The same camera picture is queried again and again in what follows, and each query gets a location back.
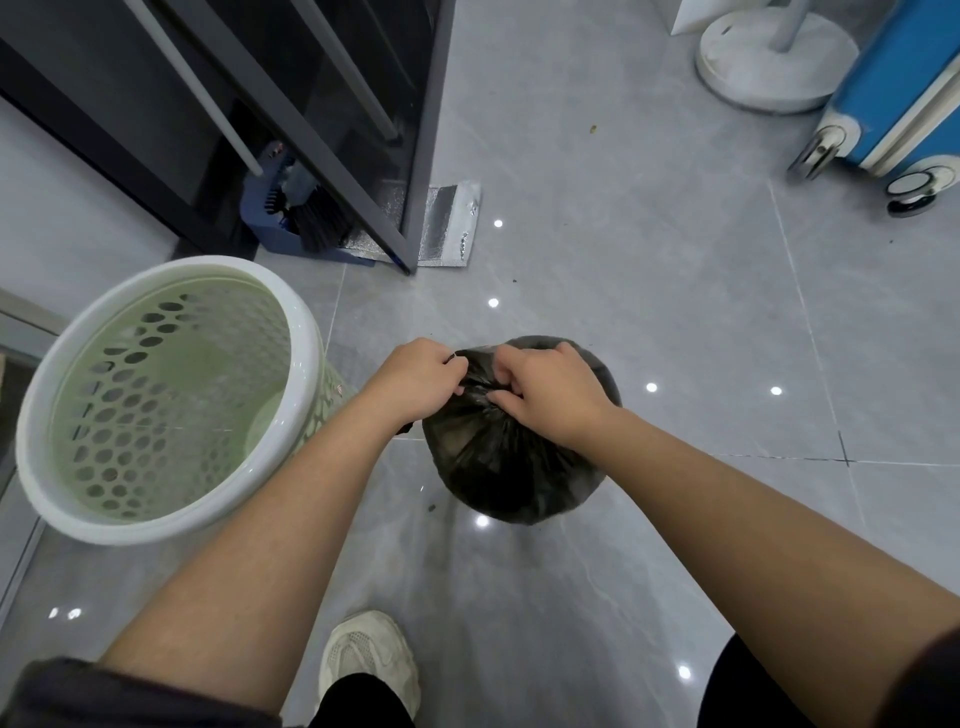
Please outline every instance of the gray tile floor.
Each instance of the gray tile floor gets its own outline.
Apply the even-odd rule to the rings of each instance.
[[[694,42],[644,0],[461,0],[434,182],[484,185],[469,267],[260,260],[354,384],[418,335],[573,338],[642,416],[960,592],[960,198],[895,221],[842,170],[786,184],[815,118],[724,106]],[[111,550],[48,530],[0,632],[0,696],[31,658],[96,657],[207,537]],[[611,483],[550,522],[480,527],[416,429],[377,465],[288,723],[310,718],[330,628],[368,607],[417,653],[423,726],[690,726],[731,634]]]

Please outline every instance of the basket rim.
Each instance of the basket rim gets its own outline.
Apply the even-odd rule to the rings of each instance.
[[[179,280],[241,274],[267,288],[290,332],[290,367],[283,396],[251,453],[209,493],[180,510],[144,522],[86,519],[86,509],[61,487],[49,427],[60,383],[103,325],[151,290]],[[322,342],[303,299],[276,273],[227,255],[200,255],[163,263],[111,288],[67,326],[40,361],[17,418],[16,464],[27,499],[58,531],[80,541],[123,546],[160,541],[213,522],[250,496],[283,462],[312,410],[322,367]]]

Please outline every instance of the aluminum foil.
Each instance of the aluminum foil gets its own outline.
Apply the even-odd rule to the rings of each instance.
[[[399,184],[382,189],[383,199],[378,202],[388,217],[395,219],[395,214],[402,215],[406,190]],[[420,239],[420,266],[462,268],[467,265],[476,232],[480,197],[479,182],[460,182],[427,190],[426,214]],[[343,247],[357,257],[391,262],[390,257],[363,230],[354,230]]]

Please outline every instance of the black pants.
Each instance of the black pants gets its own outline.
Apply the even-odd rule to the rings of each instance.
[[[310,728],[348,725],[348,720],[358,725],[413,726],[387,684],[363,674],[348,675],[330,687]],[[713,668],[697,721],[698,728],[731,725],[813,726],[736,635]]]
[[[357,673],[342,677],[324,695],[310,728],[370,725],[413,728],[407,709],[378,677]]]

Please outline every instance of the black garbage bag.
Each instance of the black garbage bag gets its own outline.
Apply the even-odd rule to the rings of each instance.
[[[567,341],[589,364],[607,397],[620,404],[610,374],[592,353],[569,339],[521,336],[518,349],[555,349]],[[537,523],[584,502],[606,474],[570,449],[554,445],[487,399],[509,389],[493,377],[496,347],[457,352],[468,361],[464,394],[451,397],[423,421],[433,462],[450,493],[470,508],[510,523]]]

